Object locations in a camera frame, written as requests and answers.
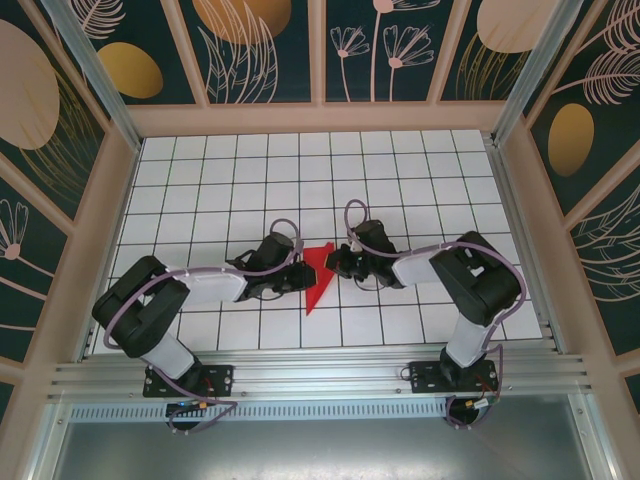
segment enclosure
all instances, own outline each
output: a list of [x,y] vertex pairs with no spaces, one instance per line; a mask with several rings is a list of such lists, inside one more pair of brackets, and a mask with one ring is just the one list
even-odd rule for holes
[[[7,478],[636,478],[638,38],[637,0],[5,2]],[[312,309],[181,309],[169,333],[232,367],[238,407],[172,436],[176,400],[143,396],[96,300],[143,256],[221,266],[279,218],[339,248],[351,199],[399,251],[477,231],[524,276],[491,418],[456,431],[455,392],[403,375],[452,338],[442,283],[335,275]]]

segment red object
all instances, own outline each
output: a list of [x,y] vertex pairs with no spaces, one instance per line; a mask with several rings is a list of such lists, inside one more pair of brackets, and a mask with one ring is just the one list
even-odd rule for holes
[[331,283],[334,273],[325,268],[327,256],[336,249],[333,242],[327,242],[324,247],[309,247],[302,251],[304,261],[316,271],[316,284],[305,290],[307,299],[307,315],[314,309],[318,300],[322,298],[325,290]]

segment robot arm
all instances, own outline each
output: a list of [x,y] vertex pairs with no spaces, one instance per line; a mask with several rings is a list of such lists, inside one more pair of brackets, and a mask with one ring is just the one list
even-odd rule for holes
[[[289,238],[272,231],[257,250],[230,260],[235,268],[200,268],[195,274],[183,270],[184,274],[179,277],[168,275],[145,292],[144,300],[133,301],[116,320],[111,337],[127,356],[157,367],[181,388],[206,396],[202,384],[206,369],[187,347],[168,333],[175,316],[185,306],[260,298],[266,289],[283,295],[310,288],[316,282],[313,268],[297,255],[292,262],[285,263],[294,248]],[[167,268],[153,256],[141,258],[98,299],[92,310],[93,317],[107,329],[136,292],[150,285],[153,279],[167,276],[169,271],[181,270]]]
[[518,279],[477,232],[468,232],[453,242],[470,248],[453,247],[435,254],[437,247],[423,253],[398,253],[378,220],[365,220],[353,234],[358,242],[343,244],[327,259],[327,268],[340,276],[363,281],[374,275],[383,286],[397,289],[442,282],[460,315],[442,351],[440,371],[453,389],[459,387],[484,358],[497,314],[513,305],[521,294]]

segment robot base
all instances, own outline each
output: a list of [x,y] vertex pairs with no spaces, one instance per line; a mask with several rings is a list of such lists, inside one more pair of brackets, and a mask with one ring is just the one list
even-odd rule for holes
[[494,391],[498,388],[498,375],[495,364],[491,360],[476,362],[472,369],[460,377],[458,385],[452,385],[442,374],[441,363],[439,360],[409,363],[407,380],[411,382],[411,391],[413,393],[480,393],[483,387],[482,382]]
[[[150,368],[145,370],[142,396],[145,398],[184,397],[165,383],[158,373]],[[203,397],[229,397],[233,385],[232,365],[203,365],[200,367],[197,385],[187,390]]]

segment white grid floor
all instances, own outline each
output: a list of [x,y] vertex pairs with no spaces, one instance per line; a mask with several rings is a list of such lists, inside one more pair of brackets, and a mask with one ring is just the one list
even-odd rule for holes
[[[222,265],[256,248],[280,217],[300,226],[305,246],[339,245],[351,198],[370,205],[398,249],[477,230],[520,264],[478,131],[166,137],[145,141],[109,285],[148,254],[171,266]],[[354,209],[354,226],[361,215]],[[171,331],[197,352],[435,343],[448,341],[458,316],[441,284],[364,292],[336,276],[309,316],[304,303],[295,293],[199,305]],[[90,353],[112,353],[102,336],[99,328]],[[540,336],[529,300],[494,338]]]

